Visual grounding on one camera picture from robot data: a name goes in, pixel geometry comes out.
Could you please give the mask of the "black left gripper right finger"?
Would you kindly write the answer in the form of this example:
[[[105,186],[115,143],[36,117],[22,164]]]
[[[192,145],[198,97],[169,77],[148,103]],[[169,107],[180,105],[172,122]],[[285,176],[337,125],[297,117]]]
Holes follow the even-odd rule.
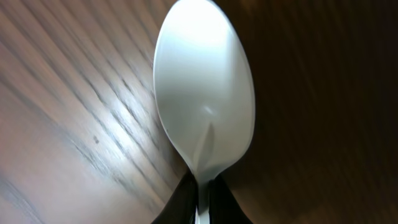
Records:
[[[208,187],[211,224],[252,224],[221,175],[210,181]]]

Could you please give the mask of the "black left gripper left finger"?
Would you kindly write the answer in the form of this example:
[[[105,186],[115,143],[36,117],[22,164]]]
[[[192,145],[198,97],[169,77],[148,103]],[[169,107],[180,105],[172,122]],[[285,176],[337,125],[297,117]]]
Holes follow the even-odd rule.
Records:
[[[195,224],[198,185],[188,170],[152,224]]]

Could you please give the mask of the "white plastic spoon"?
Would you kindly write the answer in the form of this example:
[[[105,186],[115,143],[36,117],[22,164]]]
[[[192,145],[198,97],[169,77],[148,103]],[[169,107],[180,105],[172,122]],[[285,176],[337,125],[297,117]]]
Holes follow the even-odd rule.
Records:
[[[198,185],[195,223],[210,223],[209,183],[238,162],[254,134],[254,84],[242,43],[213,1],[177,1],[155,46],[163,129]]]

